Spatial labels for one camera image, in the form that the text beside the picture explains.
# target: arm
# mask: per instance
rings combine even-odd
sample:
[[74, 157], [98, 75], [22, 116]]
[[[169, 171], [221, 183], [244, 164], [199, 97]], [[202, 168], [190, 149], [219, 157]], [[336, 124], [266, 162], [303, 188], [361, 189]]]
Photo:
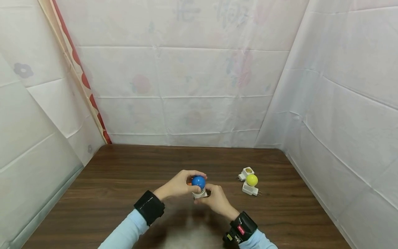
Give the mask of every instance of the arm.
[[[192, 176], [200, 175], [207, 178], [205, 173], [199, 171], [180, 171], [175, 177], [153, 192], [162, 202], [173, 196], [182, 196], [191, 192], [199, 193], [199, 186], [187, 185], [187, 180]], [[148, 230], [149, 226], [144, 217], [133, 210], [118, 227], [99, 246], [99, 249], [131, 249], [140, 235]]]
[[248, 241], [239, 244], [240, 249], [278, 249], [265, 234], [256, 230]]
[[133, 210], [102, 242], [99, 249], [130, 249], [148, 228], [142, 215], [137, 210]]
[[[221, 186], [206, 184], [206, 189], [211, 191], [210, 197], [196, 199], [195, 204], [208, 205], [214, 212], [223, 215], [229, 222], [239, 216], [240, 213], [229, 203]], [[240, 243], [239, 247], [240, 249], [277, 249], [276, 245], [271, 243], [265, 237], [265, 234], [258, 229], [247, 241]]]

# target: black wristband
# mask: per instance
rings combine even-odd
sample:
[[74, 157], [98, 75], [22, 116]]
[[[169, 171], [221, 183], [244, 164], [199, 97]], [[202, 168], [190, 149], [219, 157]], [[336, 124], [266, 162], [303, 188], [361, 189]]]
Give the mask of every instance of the black wristband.
[[239, 214], [236, 220], [230, 223], [231, 229], [227, 232], [224, 241], [237, 241], [238, 243], [247, 241], [257, 230], [257, 224], [247, 215], [245, 211]]
[[149, 190], [134, 204], [134, 208], [144, 217], [148, 226], [164, 214], [164, 203]]

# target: red striped border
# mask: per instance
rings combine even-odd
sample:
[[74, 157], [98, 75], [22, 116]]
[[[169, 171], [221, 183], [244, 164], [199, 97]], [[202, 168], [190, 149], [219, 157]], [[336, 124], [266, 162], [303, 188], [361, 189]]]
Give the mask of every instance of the red striped border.
[[[75, 60], [75, 62], [76, 62], [77, 64], [79, 64], [79, 66], [82, 68], [82, 71], [83, 71], [83, 74], [82, 74], [82, 82], [83, 82], [83, 85], [84, 85], [85, 87], [87, 87], [88, 89], [91, 89], [91, 88], [90, 88], [90, 84], [89, 84], [89, 82], [88, 82], [88, 80], [87, 80], [86, 74], [84, 73], [82, 64], [80, 63], [79, 56], [77, 55], [75, 46], [74, 46], [74, 44], [73, 44], [73, 42], [72, 42], [72, 39], [70, 38], [68, 29], [66, 28], [64, 19], [62, 18], [61, 12], [59, 11], [59, 8], [58, 8], [58, 5], [57, 5], [57, 1], [56, 1], [56, 0], [52, 0], [52, 1], [53, 1], [53, 5], [54, 5], [55, 11], [56, 11], [56, 13], [57, 13], [57, 16], [58, 16], [58, 18], [59, 18], [59, 22], [61, 23], [61, 28], [62, 28], [63, 32], [65, 33], [66, 37], [68, 38], [68, 41], [69, 41], [69, 43], [70, 43], [70, 46], [72, 47], [72, 57], [73, 57], [73, 59]], [[106, 142], [107, 142], [107, 143], [112, 143], [111, 138], [109, 137], [108, 132], [106, 131], [105, 125], [104, 125], [104, 123], [103, 123], [103, 120], [102, 120], [100, 111], [98, 110], [97, 104], [96, 104], [96, 102], [95, 102], [95, 100], [94, 100], [93, 94], [91, 94], [91, 95], [89, 96], [89, 100], [90, 100], [91, 105], [92, 105], [92, 106], [97, 110], [97, 112], [98, 112], [97, 118], [98, 118], [98, 120], [99, 120], [99, 122], [100, 122], [100, 124], [101, 124], [101, 126], [102, 126], [103, 136], [105, 137]]]

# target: yellow ball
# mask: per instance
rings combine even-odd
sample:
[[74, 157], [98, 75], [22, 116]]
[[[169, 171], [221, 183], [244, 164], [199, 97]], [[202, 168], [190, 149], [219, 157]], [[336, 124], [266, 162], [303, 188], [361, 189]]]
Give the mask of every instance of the yellow ball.
[[246, 177], [246, 182], [249, 186], [256, 186], [258, 184], [258, 178], [254, 174], [250, 174]]

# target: white fabric backdrop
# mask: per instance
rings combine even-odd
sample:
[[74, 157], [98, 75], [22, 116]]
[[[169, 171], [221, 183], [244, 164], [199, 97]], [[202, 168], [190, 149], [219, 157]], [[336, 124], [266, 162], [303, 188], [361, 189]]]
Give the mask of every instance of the white fabric backdrop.
[[307, 3], [57, 0], [113, 143], [221, 147], [254, 146]]
[[0, 248], [20, 248], [104, 144], [37, 0], [0, 1]]
[[397, 0], [311, 0], [257, 139], [353, 248], [398, 245], [397, 45]]

